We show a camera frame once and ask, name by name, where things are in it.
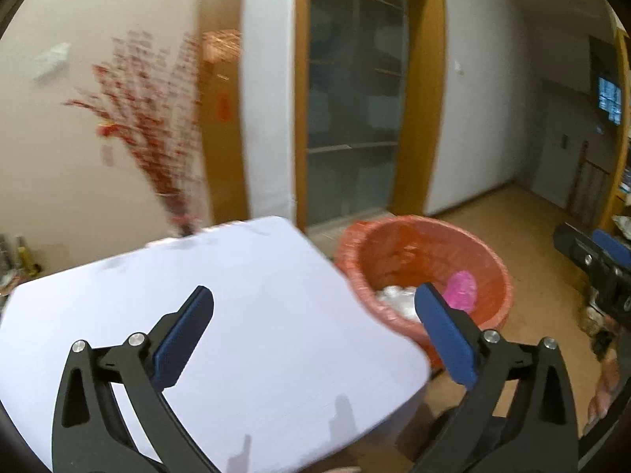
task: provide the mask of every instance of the brown floor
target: brown floor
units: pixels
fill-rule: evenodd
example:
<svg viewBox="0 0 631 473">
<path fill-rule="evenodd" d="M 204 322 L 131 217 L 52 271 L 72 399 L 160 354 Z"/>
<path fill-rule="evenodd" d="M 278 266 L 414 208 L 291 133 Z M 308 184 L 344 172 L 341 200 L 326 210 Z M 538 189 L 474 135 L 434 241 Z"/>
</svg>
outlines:
<svg viewBox="0 0 631 473">
<path fill-rule="evenodd" d="M 510 185 L 439 218 L 480 237 L 506 263 L 515 293 L 502 334 L 519 343 L 536 344 L 544 336 L 552 336 L 559 342 L 572 382 L 581 431 L 587 422 L 587 407 L 600 370 L 590 351 L 589 338 L 578 328 L 584 281 L 578 269 L 557 253 L 552 244 L 554 228 L 566 220 L 565 213 L 552 203 Z M 314 243 L 331 255 L 340 234 L 340 230 L 320 230 Z M 513 389 L 514 385 L 506 388 L 496 414 L 506 414 Z M 436 416 L 457 405 L 463 394 L 462 387 L 441 374 L 428 385 L 425 401 Z M 364 473 L 405 473 L 411 463 L 396 450 L 375 449 L 361 441 L 325 464 L 310 468 L 309 473 L 354 465 L 362 466 Z"/>
</svg>

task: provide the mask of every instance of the red trash bin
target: red trash bin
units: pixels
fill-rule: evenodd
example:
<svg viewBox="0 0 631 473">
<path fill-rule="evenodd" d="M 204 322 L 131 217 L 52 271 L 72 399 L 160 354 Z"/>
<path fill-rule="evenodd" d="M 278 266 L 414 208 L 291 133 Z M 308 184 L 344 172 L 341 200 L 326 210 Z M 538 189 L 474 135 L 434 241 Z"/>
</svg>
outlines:
<svg viewBox="0 0 631 473">
<path fill-rule="evenodd" d="M 376 291 L 432 282 L 443 292 L 453 274 L 468 270 L 478 284 L 471 318 L 479 328 L 502 328 L 512 307 L 513 287 L 498 255 L 471 233 L 435 219 L 405 216 L 356 222 L 342 235 L 335 262 L 365 308 L 423 347 L 432 368 L 442 363 L 423 325 L 380 302 Z"/>
</svg>

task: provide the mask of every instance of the hand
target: hand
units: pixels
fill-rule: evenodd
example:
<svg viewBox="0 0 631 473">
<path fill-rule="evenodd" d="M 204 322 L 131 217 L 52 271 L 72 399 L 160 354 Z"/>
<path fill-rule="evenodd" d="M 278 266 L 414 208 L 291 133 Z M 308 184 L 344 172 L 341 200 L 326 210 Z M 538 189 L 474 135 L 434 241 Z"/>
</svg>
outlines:
<svg viewBox="0 0 631 473">
<path fill-rule="evenodd" d="M 611 406 L 612 394 L 620 384 L 620 367 L 615 347 L 607 351 L 602 362 L 602 372 L 596 385 L 596 396 L 588 407 L 588 427 L 607 415 Z"/>
</svg>

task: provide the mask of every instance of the white wall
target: white wall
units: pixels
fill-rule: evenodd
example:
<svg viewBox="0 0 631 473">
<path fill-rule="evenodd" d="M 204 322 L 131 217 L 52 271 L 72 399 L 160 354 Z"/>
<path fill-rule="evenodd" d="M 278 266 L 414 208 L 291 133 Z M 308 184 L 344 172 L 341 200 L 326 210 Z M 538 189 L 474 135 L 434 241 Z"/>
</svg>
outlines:
<svg viewBox="0 0 631 473">
<path fill-rule="evenodd" d="M 142 246 L 169 232 L 166 214 L 122 146 L 100 159 L 99 119 L 61 103 L 96 89 L 91 65 L 113 36 L 153 34 L 176 50 L 197 31 L 198 0 L 25 0 L 0 39 L 0 232 L 24 234 L 48 272 Z M 32 80 L 34 56 L 72 44 L 67 70 Z"/>
<path fill-rule="evenodd" d="M 534 97 L 528 30 L 513 1 L 446 0 L 446 7 L 447 85 L 427 214 L 518 174 Z"/>
<path fill-rule="evenodd" d="M 600 121 L 589 96 L 550 83 L 545 84 L 544 93 L 545 141 L 532 191 L 564 208 L 583 141 L 589 141 L 588 160 L 609 172 L 615 165 L 616 143 L 609 131 L 605 130 L 602 135 L 596 133 Z M 569 141 L 567 148 L 562 149 L 565 134 Z"/>
<path fill-rule="evenodd" d="M 544 80 L 589 93 L 589 36 L 579 36 L 549 24 L 531 26 L 536 70 Z"/>
<path fill-rule="evenodd" d="M 534 183 L 534 176 L 539 168 L 541 151 L 546 138 L 546 101 L 544 82 L 534 76 L 531 84 L 532 99 L 528 109 L 528 119 L 526 120 L 526 149 L 524 152 L 521 171 L 517 175 L 517 183 L 531 190 Z"/>
<path fill-rule="evenodd" d="M 294 0 L 243 0 L 241 126 L 252 217 L 295 218 Z"/>
</svg>

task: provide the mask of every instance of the hallway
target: hallway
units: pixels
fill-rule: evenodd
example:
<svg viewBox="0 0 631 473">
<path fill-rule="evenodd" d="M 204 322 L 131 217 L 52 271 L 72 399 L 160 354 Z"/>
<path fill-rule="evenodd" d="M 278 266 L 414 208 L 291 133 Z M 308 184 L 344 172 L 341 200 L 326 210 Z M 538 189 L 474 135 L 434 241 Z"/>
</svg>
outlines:
<svg viewBox="0 0 631 473">
<path fill-rule="evenodd" d="M 509 340 L 535 344 L 552 336 L 560 344 L 572 382 L 579 431 L 600 373 L 589 337 L 578 327 L 582 303 L 578 269 L 552 244 L 554 228 L 566 214 L 552 203 L 509 185 L 440 216 L 484 240 L 505 262 L 515 287 L 514 306 L 502 334 Z M 507 387 L 496 411 L 506 413 L 514 386 Z M 434 414 L 458 403 L 460 386 L 446 375 L 428 387 Z"/>
</svg>

